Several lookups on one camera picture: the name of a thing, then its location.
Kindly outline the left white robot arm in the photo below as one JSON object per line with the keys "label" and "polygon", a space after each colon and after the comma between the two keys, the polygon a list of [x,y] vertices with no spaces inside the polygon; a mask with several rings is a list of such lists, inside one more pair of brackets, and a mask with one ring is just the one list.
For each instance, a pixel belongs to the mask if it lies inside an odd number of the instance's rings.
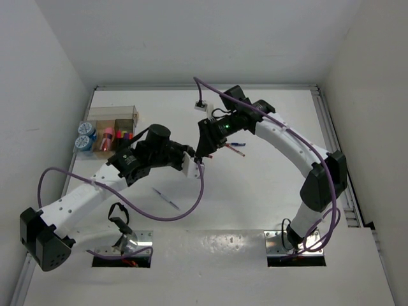
{"label": "left white robot arm", "polygon": [[71,255],[78,240],[71,231],[81,219],[110,196],[115,195],[129,208],[155,221],[172,222],[187,217],[196,205],[175,217],[158,217],[136,207],[121,191],[149,175],[154,168],[171,167],[187,177],[202,180],[204,167],[188,145],[170,140],[170,130],[152,124],[118,147],[115,153],[91,177],[67,175],[82,181],[72,192],[37,210],[27,208],[20,215],[20,241],[44,272],[61,266]]}

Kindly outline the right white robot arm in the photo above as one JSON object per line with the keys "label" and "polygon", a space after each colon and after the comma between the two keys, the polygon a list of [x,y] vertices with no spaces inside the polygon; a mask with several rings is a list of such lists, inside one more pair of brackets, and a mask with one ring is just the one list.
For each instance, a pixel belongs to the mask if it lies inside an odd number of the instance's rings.
{"label": "right white robot arm", "polygon": [[225,146],[229,136],[249,131],[288,158],[305,179],[300,189],[300,208],[282,236],[283,248],[296,249],[317,228],[328,205],[332,206],[333,213],[328,232],[331,235],[339,216],[336,200],[347,188],[345,155],[339,150],[328,152],[312,144],[284,123],[272,105],[262,99],[251,102],[238,85],[220,93],[219,97],[226,114],[210,115],[198,122],[200,137],[196,157],[207,157]]}

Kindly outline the blue patterned round jar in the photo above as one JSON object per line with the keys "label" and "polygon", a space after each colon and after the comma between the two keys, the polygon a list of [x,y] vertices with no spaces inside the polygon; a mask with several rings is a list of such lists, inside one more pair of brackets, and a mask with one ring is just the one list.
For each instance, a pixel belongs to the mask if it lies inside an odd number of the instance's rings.
{"label": "blue patterned round jar", "polygon": [[82,123],[80,123],[77,131],[80,136],[88,136],[89,138],[96,137],[95,124],[90,121],[83,121]]}

